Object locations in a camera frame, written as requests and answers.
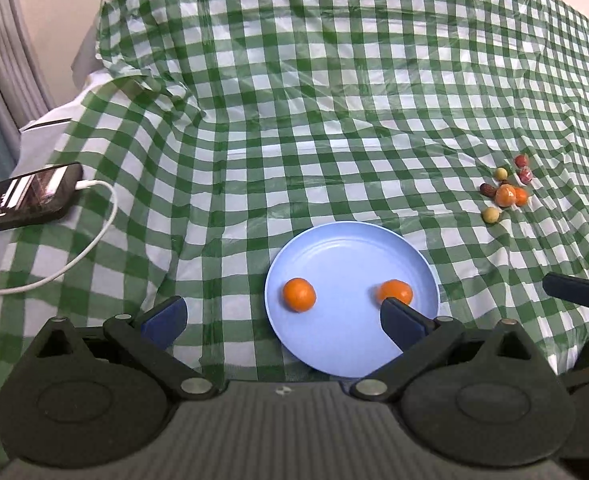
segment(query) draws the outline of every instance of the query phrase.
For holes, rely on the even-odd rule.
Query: black smartphone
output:
[[[63,164],[0,182],[0,231],[62,218],[74,201],[81,164]]]

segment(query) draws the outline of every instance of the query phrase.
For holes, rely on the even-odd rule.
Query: triangular hole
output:
[[[528,361],[531,357],[527,348],[514,332],[508,333],[503,337],[497,355],[500,357],[509,357],[511,359],[521,359],[524,361]]]
[[[72,346],[63,330],[54,330],[38,357],[54,357],[57,355],[68,355],[72,353]]]

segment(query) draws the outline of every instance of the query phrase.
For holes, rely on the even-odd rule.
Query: small orange fruit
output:
[[[388,280],[382,283],[379,290],[377,290],[377,301],[379,303],[383,303],[385,298],[396,298],[401,303],[409,305],[411,304],[412,296],[411,286],[399,280]]]
[[[497,204],[499,207],[510,207],[511,205],[514,205],[516,201],[517,196],[513,186],[510,184],[499,186],[499,189],[497,189],[497,194],[495,195],[495,204]]]
[[[287,282],[284,285],[283,295],[287,305],[297,312],[310,310],[317,301],[313,286],[303,278],[293,278]]]
[[[518,206],[526,205],[528,203],[528,197],[530,195],[522,187],[515,187],[515,204]]]

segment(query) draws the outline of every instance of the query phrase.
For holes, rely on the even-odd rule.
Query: yellow ball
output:
[[[497,168],[495,170],[495,178],[500,182],[506,180],[508,178],[508,171],[505,168]]]
[[[484,209],[483,213],[481,213],[481,217],[486,224],[495,224],[499,220],[499,215],[501,211],[499,211],[496,207],[488,207]]]

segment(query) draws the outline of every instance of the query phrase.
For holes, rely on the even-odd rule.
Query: tablecloth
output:
[[[263,287],[293,236],[374,222],[421,251],[441,314],[519,320],[564,371],[589,310],[589,19],[559,0],[104,0],[89,94],[52,163],[114,184],[106,237],[64,276],[0,298],[0,386],[44,322],[98,325],[178,294],[174,355],[209,378],[323,377],[274,336]],[[495,225],[478,192],[528,153],[528,205]],[[107,192],[22,228],[0,286],[48,276],[94,238]]]

